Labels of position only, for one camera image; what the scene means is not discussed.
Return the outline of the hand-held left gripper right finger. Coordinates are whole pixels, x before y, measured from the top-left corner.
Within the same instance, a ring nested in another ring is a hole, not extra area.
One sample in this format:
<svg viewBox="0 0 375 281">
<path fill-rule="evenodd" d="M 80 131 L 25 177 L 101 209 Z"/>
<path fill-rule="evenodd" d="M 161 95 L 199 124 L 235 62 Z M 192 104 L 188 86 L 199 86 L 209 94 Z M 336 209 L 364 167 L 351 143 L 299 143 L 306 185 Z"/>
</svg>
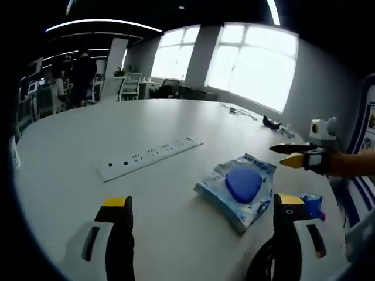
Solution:
<svg viewBox="0 0 375 281">
<path fill-rule="evenodd" d="M 299 197 L 274 195 L 273 280 L 333 280 L 347 265 L 335 229 L 311 219 Z"/>
</svg>

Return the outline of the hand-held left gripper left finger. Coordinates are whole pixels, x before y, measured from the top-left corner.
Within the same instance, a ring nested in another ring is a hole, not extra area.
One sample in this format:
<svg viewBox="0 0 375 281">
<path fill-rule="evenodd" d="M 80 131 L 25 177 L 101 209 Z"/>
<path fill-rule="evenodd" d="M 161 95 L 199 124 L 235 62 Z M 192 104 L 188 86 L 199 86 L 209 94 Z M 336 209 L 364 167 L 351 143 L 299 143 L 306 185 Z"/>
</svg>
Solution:
<svg viewBox="0 0 375 281">
<path fill-rule="evenodd" d="M 112 197 L 69 238 L 67 280 L 135 280 L 132 197 Z"/>
</svg>

